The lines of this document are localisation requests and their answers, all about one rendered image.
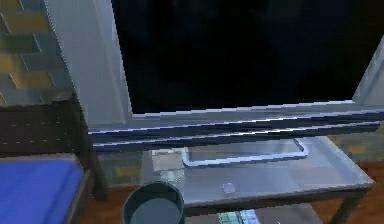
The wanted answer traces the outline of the dark brown wooden cabinet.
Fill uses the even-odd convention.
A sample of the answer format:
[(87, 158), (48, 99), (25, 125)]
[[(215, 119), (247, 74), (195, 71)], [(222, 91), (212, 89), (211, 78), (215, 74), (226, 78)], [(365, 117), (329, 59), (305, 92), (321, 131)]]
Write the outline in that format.
[(95, 200), (107, 199), (107, 183), (75, 93), (64, 92), (48, 104), (0, 107), (0, 158), (54, 153), (75, 154), (91, 171)]

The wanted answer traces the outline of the silver flat television set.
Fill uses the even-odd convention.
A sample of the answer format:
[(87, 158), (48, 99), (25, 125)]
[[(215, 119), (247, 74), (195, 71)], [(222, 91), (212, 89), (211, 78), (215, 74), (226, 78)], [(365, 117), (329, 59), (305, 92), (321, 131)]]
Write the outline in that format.
[(99, 152), (384, 123), (384, 0), (44, 0)]

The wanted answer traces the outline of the bed with blue cover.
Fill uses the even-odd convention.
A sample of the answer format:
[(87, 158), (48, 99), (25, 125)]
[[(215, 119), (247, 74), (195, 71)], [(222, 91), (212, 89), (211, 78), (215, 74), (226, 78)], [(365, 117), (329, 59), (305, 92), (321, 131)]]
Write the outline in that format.
[(90, 177), (69, 154), (0, 159), (0, 224), (77, 224)]

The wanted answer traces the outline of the glass television table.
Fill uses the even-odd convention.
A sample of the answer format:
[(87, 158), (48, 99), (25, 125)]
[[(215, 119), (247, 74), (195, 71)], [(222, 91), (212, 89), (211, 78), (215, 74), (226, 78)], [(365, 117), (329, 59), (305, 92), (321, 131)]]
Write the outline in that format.
[(322, 224), (311, 201), (341, 198), (344, 224), (374, 181), (327, 137), (145, 151), (140, 183), (165, 181), (196, 221), (254, 209), (261, 224)]

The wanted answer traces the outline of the dark grey round bin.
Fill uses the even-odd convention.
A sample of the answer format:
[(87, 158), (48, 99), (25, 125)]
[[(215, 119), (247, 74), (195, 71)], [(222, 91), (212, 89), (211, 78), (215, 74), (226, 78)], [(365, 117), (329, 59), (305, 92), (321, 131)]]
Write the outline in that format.
[(167, 182), (144, 184), (123, 204), (121, 224), (185, 224), (183, 197)]

